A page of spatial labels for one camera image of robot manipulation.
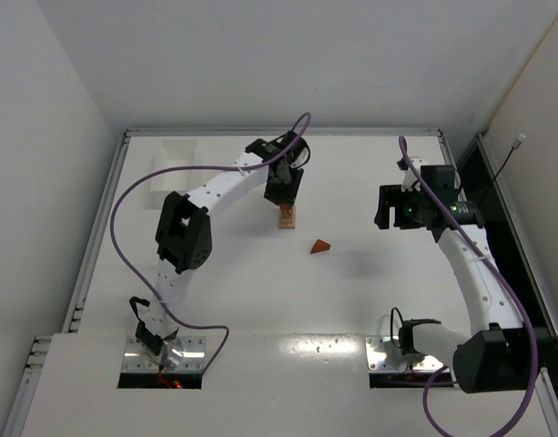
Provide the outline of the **red-brown wooden arch block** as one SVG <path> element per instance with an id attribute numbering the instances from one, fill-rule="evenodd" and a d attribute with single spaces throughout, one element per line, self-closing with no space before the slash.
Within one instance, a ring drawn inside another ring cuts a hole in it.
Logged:
<path id="1" fill-rule="evenodd" d="M 279 206 L 280 219 L 283 221 L 292 220 L 293 209 L 289 204 L 281 204 Z"/>

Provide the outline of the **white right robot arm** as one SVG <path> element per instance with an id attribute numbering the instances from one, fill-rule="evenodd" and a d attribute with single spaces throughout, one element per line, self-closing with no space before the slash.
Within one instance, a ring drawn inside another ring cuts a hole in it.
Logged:
<path id="1" fill-rule="evenodd" d="M 431 232 L 457 279 L 471 333 L 463 336 L 436 319 L 405 320 L 398 347 L 404 355 L 431 355 L 447 365 L 466 393 L 524 390 L 539 352 L 512 297 L 492 272 L 495 263 L 481 212 L 474 203 L 459 201 L 452 189 L 440 195 L 455 225 L 427 193 L 400 185 L 380 187 L 374 222 L 379 229 Z"/>

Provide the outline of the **light wooden long block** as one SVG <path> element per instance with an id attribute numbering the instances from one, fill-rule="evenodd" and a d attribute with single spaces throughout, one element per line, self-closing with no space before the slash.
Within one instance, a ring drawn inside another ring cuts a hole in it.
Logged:
<path id="1" fill-rule="evenodd" d="M 290 220 L 287 220 L 287 221 L 281 220 L 281 219 L 280 219 L 280 213 L 279 213 L 279 224 L 278 224 L 278 227 L 279 227 L 280 229 L 290 229 L 289 223 L 290 223 Z"/>

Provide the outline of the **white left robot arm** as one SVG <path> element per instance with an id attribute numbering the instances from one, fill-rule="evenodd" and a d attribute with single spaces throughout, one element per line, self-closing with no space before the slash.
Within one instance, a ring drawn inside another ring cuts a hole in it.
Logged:
<path id="1" fill-rule="evenodd" d="M 193 272 L 212 252 L 212 220 L 261 185 L 264 199 L 278 207 L 293 207 L 309 153 L 308 143 L 292 130 L 270 141 L 258 138 L 231 166 L 200 166 L 200 170 L 217 172 L 208 182 L 185 194 L 172 191 L 165 197 L 155 236 L 157 279 L 146 283 L 153 298 L 130 301 L 133 309 L 147 308 L 136 315 L 136 337 L 150 353 L 161 355 L 181 327 L 207 329 L 181 321 L 173 307 L 185 298 Z"/>

